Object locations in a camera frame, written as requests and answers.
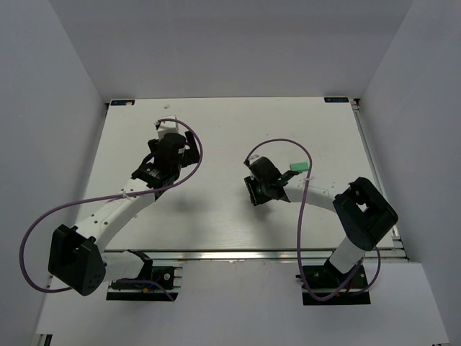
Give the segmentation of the green rectangular block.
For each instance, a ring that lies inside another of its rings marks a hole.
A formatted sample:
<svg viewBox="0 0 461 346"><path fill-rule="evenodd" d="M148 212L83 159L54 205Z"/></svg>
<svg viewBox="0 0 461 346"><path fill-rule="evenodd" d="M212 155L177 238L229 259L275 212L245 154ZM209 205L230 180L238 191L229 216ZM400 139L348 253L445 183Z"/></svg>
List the green rectangular block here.
<svg viewBox="0 0 461 346"><path fill-rule="evenodd" d="M290 170L294 172L307 172L310 169L308 162L291 163Z"/></svg>

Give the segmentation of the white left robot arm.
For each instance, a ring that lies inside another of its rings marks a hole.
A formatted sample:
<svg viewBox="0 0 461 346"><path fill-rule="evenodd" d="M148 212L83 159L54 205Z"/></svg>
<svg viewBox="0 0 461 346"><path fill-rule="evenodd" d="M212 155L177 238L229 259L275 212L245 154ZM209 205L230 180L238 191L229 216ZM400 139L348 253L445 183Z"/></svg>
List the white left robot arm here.
<svg viewBox="0 0 461 346"><path fill-rule="evenodd" d="M198 140L190 130L165 133L148 143L151 152L131 174L119 197L109 200L72 227L59 226L52 236L48 271L82 296L105 281L154 285L153 261L140 251L104 251L139 212L177 184L181 170L201 162Z"/></svg>

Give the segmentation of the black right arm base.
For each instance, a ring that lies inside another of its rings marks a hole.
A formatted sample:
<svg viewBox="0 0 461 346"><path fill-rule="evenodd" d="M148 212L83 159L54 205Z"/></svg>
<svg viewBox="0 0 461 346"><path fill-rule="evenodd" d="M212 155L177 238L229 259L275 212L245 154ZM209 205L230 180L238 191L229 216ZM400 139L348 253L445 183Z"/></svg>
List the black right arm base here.
<svg viewBox="0 0 461 346"><path fill-rule="evenodd" d="M351 271L337 277L323 265L303 265L303 272L312 293L318 297L324 298L341 287L341 290L334 297L326 301L318 301L305 288L301 274L297 274L295 278L301 284L304 306L361 306L371 304L370 293L368 292L369 283L363 265L360 265L354 276L349 279Z"/></svg>

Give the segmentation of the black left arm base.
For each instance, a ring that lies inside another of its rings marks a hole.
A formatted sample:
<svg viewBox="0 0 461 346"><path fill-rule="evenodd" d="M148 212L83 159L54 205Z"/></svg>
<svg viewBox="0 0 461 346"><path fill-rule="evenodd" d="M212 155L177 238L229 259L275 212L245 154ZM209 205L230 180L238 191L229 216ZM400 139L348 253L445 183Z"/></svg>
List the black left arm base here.
<svg viewBox="0 0 461 346"><path fill-rule="evenodd" d="M112 281L107 301L174 302L182 286L183 266L178 262L154 262L147 273L135 279Z"/></svg>

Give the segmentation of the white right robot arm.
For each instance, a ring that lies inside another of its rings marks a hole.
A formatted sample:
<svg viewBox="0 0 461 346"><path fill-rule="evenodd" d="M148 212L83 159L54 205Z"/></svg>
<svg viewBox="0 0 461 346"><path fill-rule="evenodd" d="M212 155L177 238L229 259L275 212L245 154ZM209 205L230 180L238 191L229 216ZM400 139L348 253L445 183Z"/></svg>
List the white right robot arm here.
<svg viewBox="0 0 461 346"><path fill-rule="evenodd" d="M244 182L252 205L279 200L312 205L337 215L345 238L324 264L330 276L348 275L398 222L393 207L365 177L356 178L344 192L333 195L326 188L306 185L306 162L291 164L285 173L264 156L246 159L244 164L250 171Z"/></svg>

